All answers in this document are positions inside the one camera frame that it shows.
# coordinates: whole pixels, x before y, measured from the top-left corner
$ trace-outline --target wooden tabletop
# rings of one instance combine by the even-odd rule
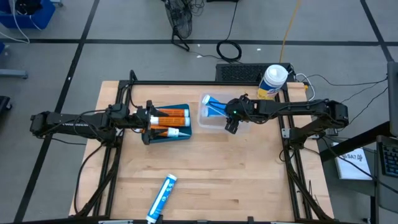
[[[103,82],[96,109],[114,104],[118,82]],[[288,83],[291,101],[305,101],[302,83]],[[245,133],[201,128],[197,123],[202,93],[247,93],[256,99],[256,86],[172,86],[134,85],[132,100],[155,106],[188,103],[193,135],[189,140],[145,146],[141,135],[126,130],[114,193],[111,218],[145,219],[167,174],[178,177],[162,211],[164,220],[293,221],[292,203],[285,164],[279,160],[282,150],[277,119],[266,124],[251,124]],[[294,116],[295,125],[311,122],[309,116]],[[84,158],[99,146],[88,140]],[[318,151],[314,140],[307,148]],[[301,151],[305,178],[312,182],[312,193],[321,208],[333,217],[321,160],[318,155]],[[78,193],[78,208],[98,186],[104,149],[95,154],[83,169]],[[100,214],[108,191],[105,190]],[[297,194],[304,217],[301,195]]]

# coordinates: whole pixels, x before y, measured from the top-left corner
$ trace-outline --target orange tube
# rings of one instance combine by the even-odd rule
[[[151,125],[170,126],[170,127],[188,127],[190,118],[174,118],[174,117],[150,117]]]
[[[165,114],[168,114],[171,117],[189,117],[189,110],[188,109],[165,109],[165,108],[159,108],[157,109],[160,112],[163,112]]]

